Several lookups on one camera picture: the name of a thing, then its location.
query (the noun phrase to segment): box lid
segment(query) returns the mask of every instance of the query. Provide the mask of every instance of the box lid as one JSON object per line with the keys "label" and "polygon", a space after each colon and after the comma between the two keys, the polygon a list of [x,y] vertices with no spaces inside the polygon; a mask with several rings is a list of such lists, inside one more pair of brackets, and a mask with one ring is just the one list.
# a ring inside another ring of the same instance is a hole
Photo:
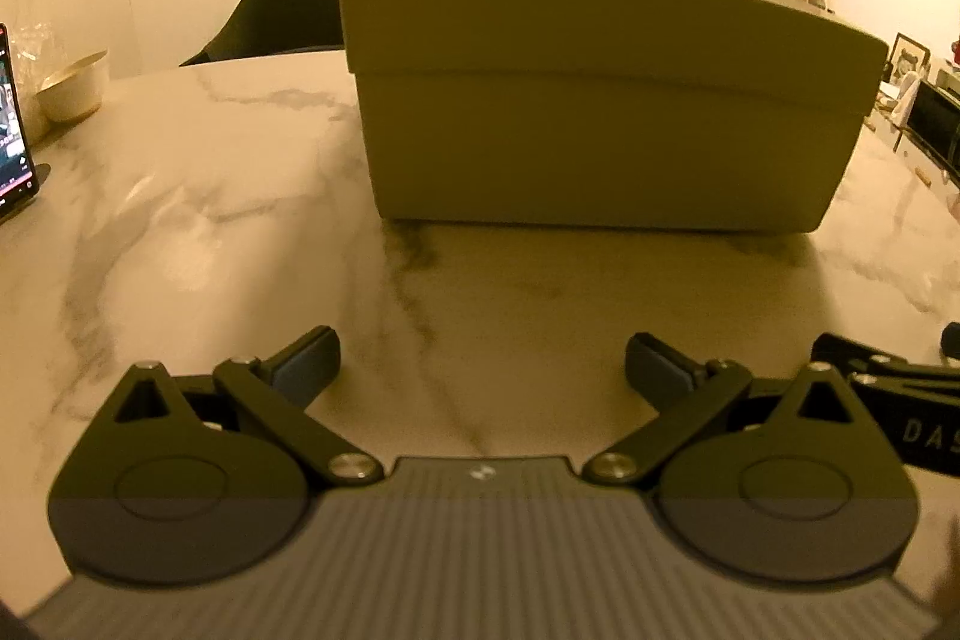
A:
{"label": "box lid", "polygon": [[350,71],[539,71],[868,114],[881,39],[798,0],[340,0]]}

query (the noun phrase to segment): picture frame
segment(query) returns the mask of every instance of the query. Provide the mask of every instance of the picture frame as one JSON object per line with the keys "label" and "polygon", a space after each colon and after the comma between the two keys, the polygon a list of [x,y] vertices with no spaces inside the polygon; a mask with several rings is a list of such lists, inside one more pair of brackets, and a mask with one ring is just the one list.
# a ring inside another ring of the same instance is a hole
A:
{"label": "picture frame", "polygon": [[925,75],[930,65],[930,50],[909,36],[898,33],[888,63],[891,66],[888,81],[891,85],[899,85],[909,71],[915,71],[921,77]]}

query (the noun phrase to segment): storage box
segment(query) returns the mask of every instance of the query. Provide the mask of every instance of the storage box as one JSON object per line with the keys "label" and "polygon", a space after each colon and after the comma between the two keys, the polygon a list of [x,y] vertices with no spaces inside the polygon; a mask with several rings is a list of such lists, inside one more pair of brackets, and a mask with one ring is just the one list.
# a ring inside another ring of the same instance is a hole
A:
{"label": "storage box", "polygon": [[887,46],[797,0],[340,0],[383,218],[806,232]]}

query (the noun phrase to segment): phone screen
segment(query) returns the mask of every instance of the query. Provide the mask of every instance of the phone screen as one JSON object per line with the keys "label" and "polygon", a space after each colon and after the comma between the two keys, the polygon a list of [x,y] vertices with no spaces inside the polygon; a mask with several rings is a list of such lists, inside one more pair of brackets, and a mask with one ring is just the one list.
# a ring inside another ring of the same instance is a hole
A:
{"label": "phone screen", "polygon": [[6,25],[0,25],[0,215],[40,189],[20,123]]}

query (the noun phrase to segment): white marble surface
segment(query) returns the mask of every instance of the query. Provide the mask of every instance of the white marble surface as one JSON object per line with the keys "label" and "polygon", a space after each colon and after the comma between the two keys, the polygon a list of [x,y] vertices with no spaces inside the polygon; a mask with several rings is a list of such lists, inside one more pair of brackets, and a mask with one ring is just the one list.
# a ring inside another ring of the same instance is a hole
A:
{"label": "white marble surface", "polygon": [[[808,237],[385,226],[342,53],[116,82],[48,143],[40,199],[0,226],[0,598],[67,572],[46,491],[123,370],[200,373],[318,324],[341,378],[310,413],[402,453],[568,453],[640,426],[623,350],[651,330],[696,359],[792,374],[836,330],[920,362],[960,320],[960,225],[865,131]],[[898,576],[960,606],[960,480],[911,470],[923,521]]]}

